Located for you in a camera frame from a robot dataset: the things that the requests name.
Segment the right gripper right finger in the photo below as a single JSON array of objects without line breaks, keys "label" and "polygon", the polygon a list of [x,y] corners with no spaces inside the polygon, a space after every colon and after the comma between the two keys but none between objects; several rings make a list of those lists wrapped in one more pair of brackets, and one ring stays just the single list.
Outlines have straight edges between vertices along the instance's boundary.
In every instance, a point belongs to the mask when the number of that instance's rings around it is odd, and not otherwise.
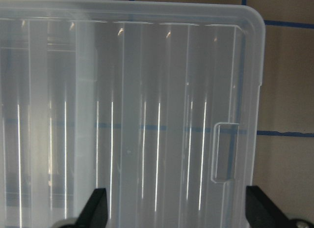
[{"label": "right gripper right finger", "polygon": [[258,187],[247,186],[245,217],[251,228],[293,228],[294,224]]}]

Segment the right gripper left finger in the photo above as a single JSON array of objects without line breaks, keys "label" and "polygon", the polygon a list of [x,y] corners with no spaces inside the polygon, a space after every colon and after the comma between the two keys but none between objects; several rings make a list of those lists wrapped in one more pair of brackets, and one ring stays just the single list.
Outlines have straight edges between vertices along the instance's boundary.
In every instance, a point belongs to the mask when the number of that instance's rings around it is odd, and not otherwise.
[{"label": "right gripper left finger", "polygon": [[108,222],[106,188],[93,191],[75,221],[74,228],[105,228]]}]

